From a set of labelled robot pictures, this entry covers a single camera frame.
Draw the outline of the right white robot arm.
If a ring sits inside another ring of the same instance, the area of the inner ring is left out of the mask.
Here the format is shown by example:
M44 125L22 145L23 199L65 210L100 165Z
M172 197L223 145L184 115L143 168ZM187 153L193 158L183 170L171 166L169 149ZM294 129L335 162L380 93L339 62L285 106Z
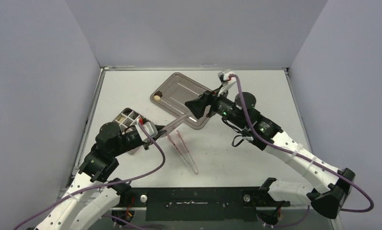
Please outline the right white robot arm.
M226 94L205 91L185 106L196 118L219 115L238 128L241 136L260 150L280 159L294 169L311 187L270 179L259 191L265 205L275 201L297 201L310 205L317 213L335 219L342 211L353 187L356 174L349 168L332 166L295 142L286 131L263 116L256 108L256 98L249 92L238 93L233 101Z

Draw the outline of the metal tin lid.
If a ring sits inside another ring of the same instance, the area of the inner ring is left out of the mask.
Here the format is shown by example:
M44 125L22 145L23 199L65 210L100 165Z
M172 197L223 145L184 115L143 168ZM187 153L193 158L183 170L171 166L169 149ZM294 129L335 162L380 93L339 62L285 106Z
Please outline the metal tin lid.
M170 122L166 126L164 126L160 131L164 135L168 135L172 131L174 131L176 128L178 128L181 124L183 124L189 117L190 117L189 114L184 114L184 115L178 117L177 119L175 119L174 121Z

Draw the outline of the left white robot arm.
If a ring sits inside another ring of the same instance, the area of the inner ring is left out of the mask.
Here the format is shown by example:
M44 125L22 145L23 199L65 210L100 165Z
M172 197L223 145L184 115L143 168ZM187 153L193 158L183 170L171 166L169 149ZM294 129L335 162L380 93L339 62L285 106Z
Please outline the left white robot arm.
M70 187L36 230L87 230L108 209L131 201L128 180L107 181L119 165L117 156L140 146L147 149L167 130L143 119L137 119L129 129L123 133L114 122L101 126Z

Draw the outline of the steel chocolate tray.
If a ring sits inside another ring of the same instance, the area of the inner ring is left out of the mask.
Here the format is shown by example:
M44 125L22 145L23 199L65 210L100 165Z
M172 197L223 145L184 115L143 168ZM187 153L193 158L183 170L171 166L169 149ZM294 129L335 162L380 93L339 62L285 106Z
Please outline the steel chocolate tray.
M221 85L218 75L210 70L181 70L163 75L149 99L160 110L178 118L190 110L185 102L196 99L205 91L213 91ZM155 101L156 92L162 92L160 101Z

